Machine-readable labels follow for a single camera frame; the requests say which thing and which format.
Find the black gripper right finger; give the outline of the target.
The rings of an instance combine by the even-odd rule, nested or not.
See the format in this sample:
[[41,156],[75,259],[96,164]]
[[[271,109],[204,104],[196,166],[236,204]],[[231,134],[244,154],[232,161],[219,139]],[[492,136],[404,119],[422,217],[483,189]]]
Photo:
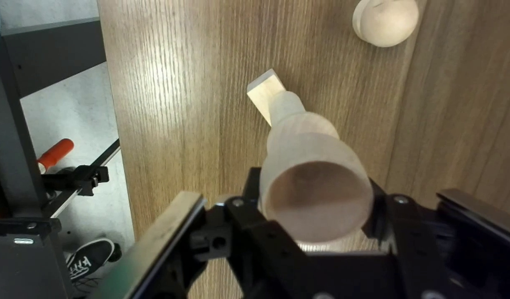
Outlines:
[[387,299],[510,299],[510,215],[460,189],[430,209],[377,182],[369,235],[387,245]]

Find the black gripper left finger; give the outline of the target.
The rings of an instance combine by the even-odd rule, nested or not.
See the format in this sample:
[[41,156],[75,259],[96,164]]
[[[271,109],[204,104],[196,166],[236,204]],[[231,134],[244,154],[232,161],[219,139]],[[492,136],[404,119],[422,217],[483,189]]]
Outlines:
[[224,209],[181,190],[143,237],[103,275],[90,299],[186,299],[209,259],[227,257]]

